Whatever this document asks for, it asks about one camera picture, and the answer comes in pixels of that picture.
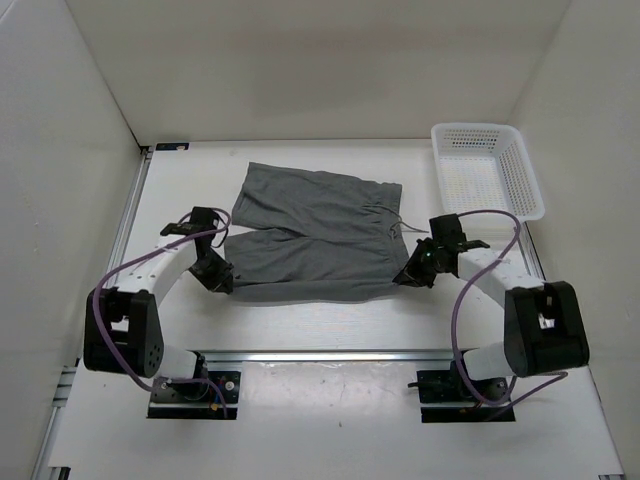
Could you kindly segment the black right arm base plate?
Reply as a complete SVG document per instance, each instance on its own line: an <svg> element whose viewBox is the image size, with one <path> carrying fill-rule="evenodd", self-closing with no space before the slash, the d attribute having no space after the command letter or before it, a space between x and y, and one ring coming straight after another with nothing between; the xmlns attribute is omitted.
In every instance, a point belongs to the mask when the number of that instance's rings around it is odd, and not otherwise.
<svg viewBox="0 0 640 480"><path fill-rule="evenodd" d="M479 402L452 370L419 370L407 388L418 393L423 424L511 423L512 407Z"/></svg>

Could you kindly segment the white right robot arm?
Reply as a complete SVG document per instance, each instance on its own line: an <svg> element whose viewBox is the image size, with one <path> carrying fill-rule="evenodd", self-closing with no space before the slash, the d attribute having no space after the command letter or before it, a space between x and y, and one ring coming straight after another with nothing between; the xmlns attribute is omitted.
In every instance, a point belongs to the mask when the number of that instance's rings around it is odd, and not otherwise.
<svg viewBox="0 0 640 480"><path fill-rule="evenodd" d="M464 280L503 308L503 340L462 353L461 367L450 373L449 387L458 398L476 397L488 379L527 378L588 364L589 344L571 284L535 278L480 240L432 238L417 242L394 282L431 288L439 274Z"/></svg>

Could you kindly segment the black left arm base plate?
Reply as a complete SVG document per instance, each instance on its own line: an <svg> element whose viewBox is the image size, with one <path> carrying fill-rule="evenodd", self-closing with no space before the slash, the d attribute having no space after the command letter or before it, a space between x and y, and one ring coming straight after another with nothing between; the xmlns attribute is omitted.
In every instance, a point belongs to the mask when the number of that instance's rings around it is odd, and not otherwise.
<svg viewBox="0 0 640 480"><path fill-rule="evenodd" d="M210 370L209 384L173 385L164 379L153 381L147 408L148 419L220 420L237 419L242 372L240 370Z"/></svg>

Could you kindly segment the grey drawstring shorts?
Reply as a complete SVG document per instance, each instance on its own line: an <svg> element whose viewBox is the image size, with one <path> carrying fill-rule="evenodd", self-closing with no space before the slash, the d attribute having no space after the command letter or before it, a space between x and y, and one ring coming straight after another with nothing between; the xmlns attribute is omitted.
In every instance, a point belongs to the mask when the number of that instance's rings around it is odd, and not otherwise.
<svg viewBox="0 0 640 480"><path fill-rule="evenodd" d="M395 292L409 260L402 187L252 162L224 243L233 294L249 302L368 301Z"/></svg>

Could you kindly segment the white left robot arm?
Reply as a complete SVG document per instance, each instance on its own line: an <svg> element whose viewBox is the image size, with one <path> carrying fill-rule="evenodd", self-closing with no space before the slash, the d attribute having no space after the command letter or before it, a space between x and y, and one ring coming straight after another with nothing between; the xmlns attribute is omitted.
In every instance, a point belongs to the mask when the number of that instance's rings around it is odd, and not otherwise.
<svg viewBox="0 0 640 480"><path fill-rule="evenodd" d="M233 267L212 246L229 223L222 210L196 208L166 225L151 252L99 280L87 298L87 369L126 374L146 391L152 379L175 386L188 400L206 395L211 381L204 357L165 344L159 307L185 272L210 292L233 292Z"/></svg>

